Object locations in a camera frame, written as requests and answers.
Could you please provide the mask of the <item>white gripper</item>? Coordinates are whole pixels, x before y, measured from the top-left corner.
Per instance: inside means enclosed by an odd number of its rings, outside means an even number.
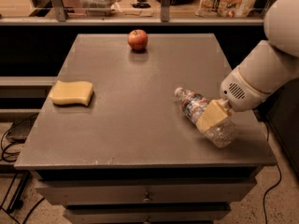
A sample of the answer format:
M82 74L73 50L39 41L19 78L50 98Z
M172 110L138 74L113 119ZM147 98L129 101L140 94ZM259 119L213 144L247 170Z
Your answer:
M265 72L254 66L237 66L221 83L222 99L212 100L196 127L202 133L227 120L234 112L251 110L272 93L272 82Z

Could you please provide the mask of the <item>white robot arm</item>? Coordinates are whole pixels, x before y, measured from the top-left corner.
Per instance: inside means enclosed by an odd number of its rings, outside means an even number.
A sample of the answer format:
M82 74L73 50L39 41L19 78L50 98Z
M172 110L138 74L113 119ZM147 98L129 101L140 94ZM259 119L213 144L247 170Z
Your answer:
M251 110L299 77L299 0L277 0L263 19L266 36L223 80L218 100L196 122L201 132Z

